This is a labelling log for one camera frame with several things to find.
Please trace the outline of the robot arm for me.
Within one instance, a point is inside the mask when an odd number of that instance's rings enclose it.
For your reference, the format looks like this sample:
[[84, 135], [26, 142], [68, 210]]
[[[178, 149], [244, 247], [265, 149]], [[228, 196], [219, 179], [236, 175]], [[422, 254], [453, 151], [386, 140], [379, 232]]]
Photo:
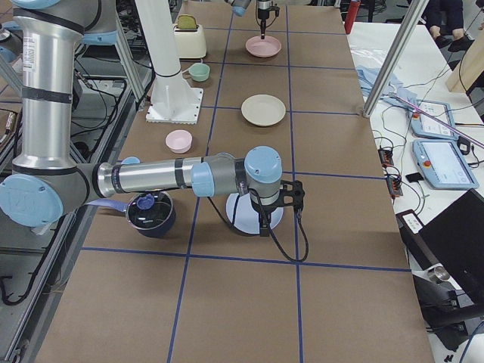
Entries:
[[84, 204], [114, 194], [191, 189], [199, 197], [249, 195], [259, 233], [271, 233], [271, 213], [293, 207], [302, 215], [299, 181], [282, 179], [276, 150], [258, 146], [243, 158], [220, 153], [132, 165], [76, 163], [70, 157], [76, 46], [116, 40], [112, 1], [16, 1], [23, 31], [22, 150], [1, 184], [1, 208], [20, 225], [40, 227]]
[[[234, 15], [242, 17], [245, 15], [251, 0], [225, 0], [225, 3], [231, 6]], [[276, 3], [269, 0], [256, 0], [256, 22], [259, 25], [262, 40], [265, 40], [266, 30], [271, 26], [271, 23], [267, 24], [271, 13], [274, 14], [275, 20], [279, 17], [280, 8]]]

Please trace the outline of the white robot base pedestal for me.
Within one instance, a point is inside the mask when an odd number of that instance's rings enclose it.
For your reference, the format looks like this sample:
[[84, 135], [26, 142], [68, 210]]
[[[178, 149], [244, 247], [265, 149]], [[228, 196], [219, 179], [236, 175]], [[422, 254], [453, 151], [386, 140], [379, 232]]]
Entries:
[[197, 123], [203, 89], [190, 87], [182, 75], [169, 3], [137, 0], [135, 5], [155, 72], [146, 120]]

